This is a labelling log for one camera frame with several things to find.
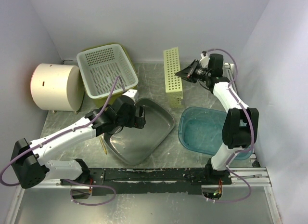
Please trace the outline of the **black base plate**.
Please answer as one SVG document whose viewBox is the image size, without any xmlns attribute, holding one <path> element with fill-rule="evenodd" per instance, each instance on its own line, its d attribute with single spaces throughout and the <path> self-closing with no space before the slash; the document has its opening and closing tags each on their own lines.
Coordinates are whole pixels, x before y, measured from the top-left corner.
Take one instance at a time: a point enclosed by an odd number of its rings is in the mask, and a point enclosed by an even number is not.
<svg viewBox="0 0 308 224">
<path fill-rule="evenodd" d="M 90 168 L 86 183 L 105 185 L 117 194 L 188 193 L 200 195 L 202 187 L 231 185 L 227 171 L 204 168 Z"/>
</svg>

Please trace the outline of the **pale green perforated box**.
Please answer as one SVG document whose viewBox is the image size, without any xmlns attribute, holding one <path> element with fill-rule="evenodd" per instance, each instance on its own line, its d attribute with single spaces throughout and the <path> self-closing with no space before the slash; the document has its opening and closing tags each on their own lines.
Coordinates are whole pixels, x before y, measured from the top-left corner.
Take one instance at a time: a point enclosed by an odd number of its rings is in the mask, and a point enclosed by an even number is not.
<svg viewBox="0 0 308 224">
<path fill-rule="evenodd" d="M 183 90 L 181 78 L 176 76 L 180 71 L 179 48 L 163 51 L 165 92 L 171 108 L 182 108 Z"/>
</svg>

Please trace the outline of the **cream cylindrical container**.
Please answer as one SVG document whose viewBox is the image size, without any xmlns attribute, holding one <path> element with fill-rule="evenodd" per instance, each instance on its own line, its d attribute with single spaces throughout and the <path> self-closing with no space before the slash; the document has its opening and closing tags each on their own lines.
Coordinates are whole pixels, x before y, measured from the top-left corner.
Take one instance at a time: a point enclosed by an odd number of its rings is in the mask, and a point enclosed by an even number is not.
<svg viewBox="0 0 308 224">
<path fill-rule="evenodd" d="M 30 81 L 34 103 L 46 111 L 78 113 L 85 89 L 78 66 L 39 64 Z"/>
</svg>

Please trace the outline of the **blue translucent plastic container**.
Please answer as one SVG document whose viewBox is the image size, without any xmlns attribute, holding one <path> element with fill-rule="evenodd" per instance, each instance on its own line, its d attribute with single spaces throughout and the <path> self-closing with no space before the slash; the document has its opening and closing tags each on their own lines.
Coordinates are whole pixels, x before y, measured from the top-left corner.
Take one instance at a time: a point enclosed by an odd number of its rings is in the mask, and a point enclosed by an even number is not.
<svg viewBox="0 0 308 224">
<path fill-rule="evenodd" d="M 189 107 L 181 115 L 178 136 L 188 150 L 212 156 L 220 169 L 251 156 L 257 139 L 258 111 L 245 103 L 224 103 L 225 111 Z"/>
</svg>

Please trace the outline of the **yellow pencil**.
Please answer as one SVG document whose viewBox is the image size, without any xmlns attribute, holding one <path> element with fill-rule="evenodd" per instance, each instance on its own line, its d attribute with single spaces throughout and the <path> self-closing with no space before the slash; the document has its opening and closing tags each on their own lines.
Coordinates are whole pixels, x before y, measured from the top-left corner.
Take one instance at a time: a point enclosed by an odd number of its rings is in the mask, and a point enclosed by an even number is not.
<svg viewBox="0 0 308 224">
<path fill-rule="evenodd" d="M 100 140 L 100 143 L 101 143 L 101 145 L 102 145 L 102 148 L 103 148 L 104 153 L 107 155 L 106 146 L 105 146 L 104 141 L 103 141 L 103 138 L 102 138 L 101 136 L 99 137 L 99 140 Z"/>
</svg>

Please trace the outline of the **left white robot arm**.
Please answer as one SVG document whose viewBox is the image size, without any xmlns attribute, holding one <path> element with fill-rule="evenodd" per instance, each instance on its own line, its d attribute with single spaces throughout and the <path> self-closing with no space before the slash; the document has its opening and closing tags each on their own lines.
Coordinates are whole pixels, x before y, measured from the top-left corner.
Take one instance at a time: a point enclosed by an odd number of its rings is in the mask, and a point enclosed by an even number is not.
<svg viewBox="0 0 308 224">
<path fill-rule="evenodd" d="M 32 188 L 44 180 L 69 179 L 79 185 L 90 181 L 90 169 L 82 159 L 53 160 L 56 153 L 85 140 L 112 132 L 118 127 L 143 129 L 145 107 L 136 105 L 127 96 L 120 96 L 111 105 L 87 113 L 72 125 L 47 137 L 15 143 L 12 168 L 24 188 Z"/>
</svg>

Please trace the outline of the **large metal tray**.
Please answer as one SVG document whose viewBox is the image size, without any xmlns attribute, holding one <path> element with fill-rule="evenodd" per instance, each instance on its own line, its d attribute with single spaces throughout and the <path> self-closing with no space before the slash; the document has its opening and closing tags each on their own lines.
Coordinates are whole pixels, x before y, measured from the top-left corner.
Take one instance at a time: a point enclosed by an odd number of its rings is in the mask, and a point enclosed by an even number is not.
<svg viewBox="0 0 308 224">
<path fill-rule="evenodd" d="M 124 127 L 118 128 L 115 134 L 103 134 L 103 144 L 130 166 L 142 163 L 175 126 L 172 115 L 152 99 L 141 98 L 136 105 L 145 108 L 143 129 Z"/>
</svg>

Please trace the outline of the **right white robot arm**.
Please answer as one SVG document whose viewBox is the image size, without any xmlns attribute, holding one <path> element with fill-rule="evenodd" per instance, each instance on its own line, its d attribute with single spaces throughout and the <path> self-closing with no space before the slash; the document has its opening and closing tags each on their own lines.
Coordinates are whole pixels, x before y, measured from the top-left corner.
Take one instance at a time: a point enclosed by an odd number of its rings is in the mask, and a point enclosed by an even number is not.
<svg viewBox="0 0 308 224">
<path fill-rule="evenodd" d="M 245 104 L 232 87 L 232 81 L 223 76 L 223 55 L 212 50 L 203 51 L 199 60 L 194 60 L 188 67 L 175 75 L 191 82 L 204 82 L 223 105 L 227 115 L 222 128 L 222 145 L 208 161 L 204 170 L 192 174 L 193 183 L 217 184 L 230 176 L 229 164 L 240 152 L 248 152 L 257 139 L 259 111 Z"/>
</svg>

